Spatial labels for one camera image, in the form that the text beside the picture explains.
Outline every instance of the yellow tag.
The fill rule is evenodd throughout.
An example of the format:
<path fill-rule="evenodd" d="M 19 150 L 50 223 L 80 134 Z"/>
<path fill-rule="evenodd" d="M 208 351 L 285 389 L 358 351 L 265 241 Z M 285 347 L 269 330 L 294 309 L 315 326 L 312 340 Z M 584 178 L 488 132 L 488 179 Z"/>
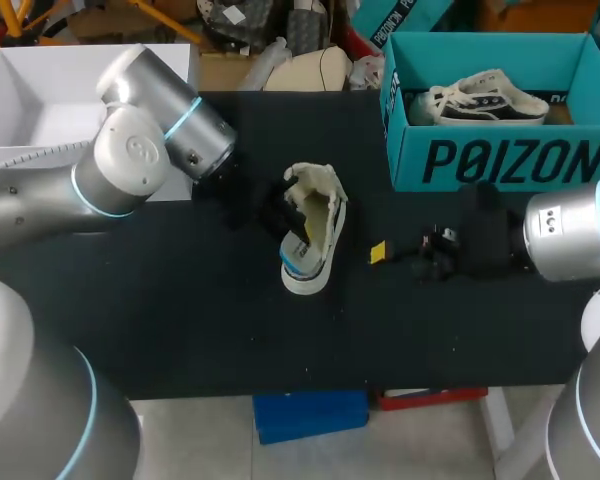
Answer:
<path fill-rule="evenodd" d="M 371 265 L 374 265 L 378 262 L 381 262 L 383 260 L 387 259 L 387 242 L 383 241 L 381 243 L 379 243 L 378 245 L 376 245 L 375 247 L 371 248 L 371 258 L 369 260 L 369 263 Z"/>

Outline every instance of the red crate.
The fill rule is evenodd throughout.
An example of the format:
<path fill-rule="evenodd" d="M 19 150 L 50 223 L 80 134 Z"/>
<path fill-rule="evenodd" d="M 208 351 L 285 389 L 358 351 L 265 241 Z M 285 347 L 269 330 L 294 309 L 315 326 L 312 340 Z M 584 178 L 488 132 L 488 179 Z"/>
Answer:
<path fill-rule="evenodd" d="M 417 394 L 401 397 L 385 397 L 382 393 L 378 393 L 376 398 L 381 410 L 391 411 L 477 400 L 478 398 L 486 397 L 488 393 L 488 388 L 456 388 L 431 395 Z"/>

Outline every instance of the shoe insole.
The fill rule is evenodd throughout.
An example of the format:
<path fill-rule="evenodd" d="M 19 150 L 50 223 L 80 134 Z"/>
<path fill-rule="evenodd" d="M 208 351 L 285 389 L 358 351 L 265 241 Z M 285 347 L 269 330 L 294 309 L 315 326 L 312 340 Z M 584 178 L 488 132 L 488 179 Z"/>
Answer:
<path fill-rule="evenodd" d="M 327 236 L 329 198 L 318 192 L 312 192 L 304 199 L 302 213 L 307 219 L 304 228 L 311 240 L 311 245 L 317 245 L 320 252 L 322 252 Z"/>
<path fill-rule="evenodd" d="M 280 256 L 292 273 L 310 276 L 322 264 L 322 249 L 329 218 L 329 198 L 318 192 L 312 192 L 302 200 L 301 211 L 306 217 L 305 230 L 311 245 L 307 245 L 296 234 L 289 232 L 280 245 Z"/>

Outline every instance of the black cable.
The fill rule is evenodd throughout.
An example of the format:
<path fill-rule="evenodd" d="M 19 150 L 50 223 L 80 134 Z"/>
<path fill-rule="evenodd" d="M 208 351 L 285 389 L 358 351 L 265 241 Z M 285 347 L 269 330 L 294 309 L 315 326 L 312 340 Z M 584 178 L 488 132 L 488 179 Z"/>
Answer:
<path fill-rule="evenodd" d="M 327 53 L 327 49 L 325 48 L 322 51 L 322 55 L 320 55 L 320 77 L 322 78 L 322 88 L 324 88 L 324 91 L 327 91 L 327 86 L 324 83 L 324 75 L 322 74 L 322 57 L 324 57 L 324 54 Z"/>

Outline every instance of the teal shoe box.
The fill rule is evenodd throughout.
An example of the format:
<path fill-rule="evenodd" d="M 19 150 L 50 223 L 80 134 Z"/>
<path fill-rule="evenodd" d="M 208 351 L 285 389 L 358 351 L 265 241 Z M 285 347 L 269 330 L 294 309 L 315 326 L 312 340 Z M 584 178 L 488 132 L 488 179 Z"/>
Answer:
<path fill-rule="evenodd" d="M 353 16 L 353 28 L 383 48 L 394 31 L 428 32 L 453 0 L 365 0 Z"/>
<path fill-rule="evenodd" d="M 380 104 L 393 186 L 455 191 L 558 190 L 600 179 L 600 51 L 588 34 L 416 33 L 390 36 Z M 518 88 L 566 102 L 573 125 L 410 126 L 403 94 L 500 68 Z"/>

